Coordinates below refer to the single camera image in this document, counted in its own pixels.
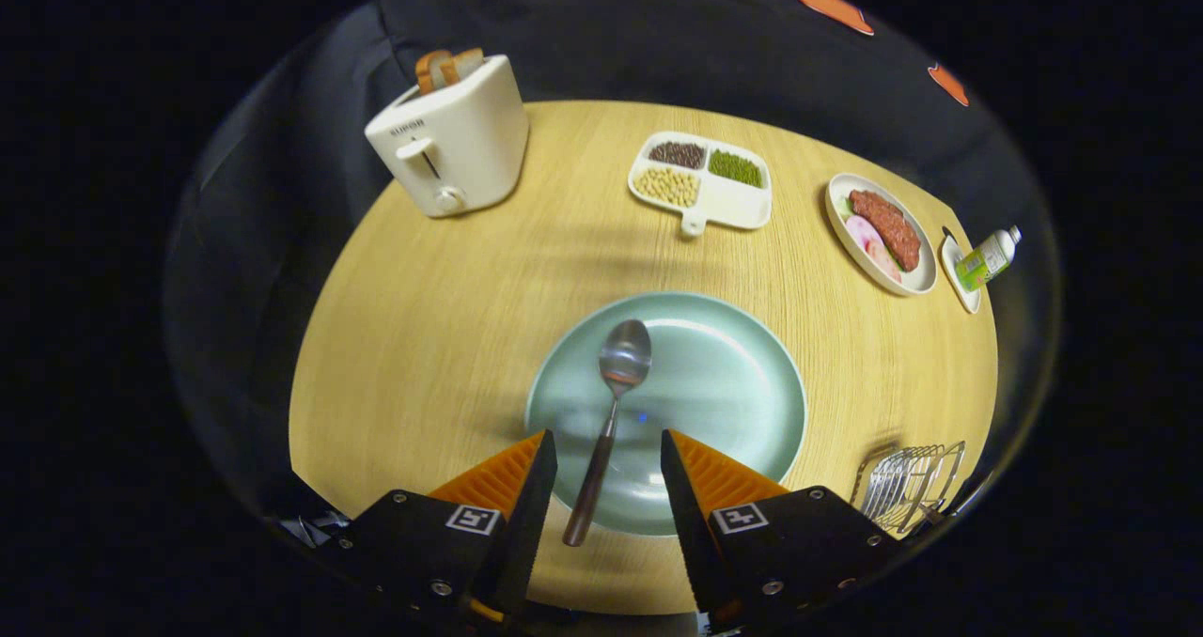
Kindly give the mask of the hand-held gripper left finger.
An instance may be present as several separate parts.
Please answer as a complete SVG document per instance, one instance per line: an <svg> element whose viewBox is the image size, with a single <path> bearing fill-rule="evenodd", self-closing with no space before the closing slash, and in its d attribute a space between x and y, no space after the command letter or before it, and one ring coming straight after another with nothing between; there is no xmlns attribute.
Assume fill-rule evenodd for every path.
<svg viewBox="0 0 1203 637"><path fill-rule="evenodd" d="M320 564L413 629L520 629L556 475L555 434L538 431L433 492L387 492Z"/></svg>

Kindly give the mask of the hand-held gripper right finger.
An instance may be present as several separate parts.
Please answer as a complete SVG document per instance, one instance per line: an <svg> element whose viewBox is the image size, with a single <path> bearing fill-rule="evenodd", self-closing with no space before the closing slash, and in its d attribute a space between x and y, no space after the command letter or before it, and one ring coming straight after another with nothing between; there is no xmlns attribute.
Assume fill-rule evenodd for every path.
<svg viewBox="0 0 1203 637"><path fill-rule="evenodd" d="M799 631L903 554L824 486L790 490L686 433L660 440L680 552L713 631Z"/></svg>

